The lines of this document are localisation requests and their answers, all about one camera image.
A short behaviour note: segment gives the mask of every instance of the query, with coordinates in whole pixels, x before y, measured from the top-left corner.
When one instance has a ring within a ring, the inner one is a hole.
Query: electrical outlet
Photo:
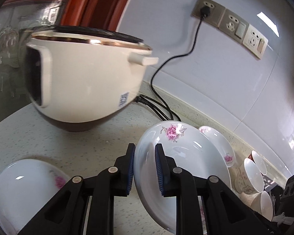
[[[212,0],[198,0],[192,15],[196,18],[200,18],[200,9],[204,6],[210,8],[210,16],[206,17],[204,21],[215,27],[219,27],[225,7]]]
[[[239,43],[242,43],[244,35],[248,29],[249,23],[243,20],[239,15],[226,9],[219,29],[232,37]]]
[[[249,25],[243,39],[243,45],[261,59],[268,45],[268,39],[255,27]]]

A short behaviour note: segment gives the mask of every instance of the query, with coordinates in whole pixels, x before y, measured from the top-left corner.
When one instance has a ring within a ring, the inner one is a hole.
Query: bowl
[[[263,175],[267,175],[267,167],[265,162],[256,151],[253,150],[248,158],[257,165],[258,169]]]
[[[226,138],[216,129],[213,129],[209,126],[201,126],[199,131],[215,145],[217,150],[223,156],[227,167],[232,167],[236,160],[235,153]]]
[[[245,158],[243,164],[237,172],[234,181],[235,189],[238,193],[245,194],[260,193],[264,190],[264,180],[262,174],[256,164]]]
[[[164,121],[150,127],[140,138],[134,154],[134,181],[149,215],[164,229],[175,233],[176,198],[161,195],[154,148],[161,143],[177,166],[194,176],[219,177],[229,188],[231,180],[225,160],[217,148],[195,127],[177,121]]]
[[[272,220],[273,216],[273,205],[269,194],[266,191],[258,194],[250,206],[251,209],[257,211],[259,214],[267,218],[269,221]]]
[[[69,177],[35,159],[12,163],[0,174],[0,226],[16,235],[66,184]]]

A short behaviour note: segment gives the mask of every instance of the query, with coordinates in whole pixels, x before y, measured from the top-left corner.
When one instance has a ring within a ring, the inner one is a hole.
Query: black cable
[[[162,119],[162,121],[165,121],[165,120],[174,120],[174,117],[173,115],[178,119],[178,121],[181,121],[180,117],[174,113],[170,107],[168,106],[168,104],[165,102],[165,100],[157,93],[157,91],[154,89],[154,86],[153,86],[153,81],[154,81],[154,77],[156,76],[156,74],[162,69],[163,66],[165,66],[169,61],[175,59],[175,58],[180,58],[180,57],[185,57],[185,56],[188,56],[190,55],[194,49],[195,49],[195,45],[196,45],[196,42],[197,42],[197,36],[198,36],[198,31],[199,31],[199,28],[201,26],[201,23],[202,21],[210,15],[210,8],[208,6],[204,6],[201,8],[200,10],[200,21],[199,21],[199,24],[197,26],[197,29],[196,29],[196,33],[195,33],[195,37],[194,37],[194,42],[193,42],[193,46],[191,48],[191,50],[185,54],[182,54],[182,55],[176,55],[176,56],[172,56],[170,57],[169,59],[167,59],[157,70],[156,72],[152,75],[151,77],[151,81],[150,81],[150,87],[151,87],[151,90],[156,94],[156,96],[162,101],[162,103],[164,105],[162,105],[160,102],[146,96],[146,95],[139,95],[135,98],[135,102],[140,102],[140,103],[143,103],[147,106],[149,106],[159,117],[160,119]],[[161,111],[156,105],[154,105],[152,102],[158,104],[159,106],[165,108],[169,114],[170,114],[170,118],[168,116],[166,116],[164,114],[163,111]]]

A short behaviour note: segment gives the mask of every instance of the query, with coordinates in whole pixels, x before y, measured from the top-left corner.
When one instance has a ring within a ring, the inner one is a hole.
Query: white rice cooker
[[[56,26],[27,43],[26,88],[46,120],[68,131],[88,130],[137,96],[146,66],[158,63],[151,52],[126,34]]]

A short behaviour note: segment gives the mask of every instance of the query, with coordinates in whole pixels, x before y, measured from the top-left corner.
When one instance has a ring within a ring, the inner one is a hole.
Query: qr code
[[[126,103],[127,103],[127,100],[129,98],[129,92],[126,92],[124,94],[122,94],[120,96],[120,101],[119,101],[119,108],[123,107]]]

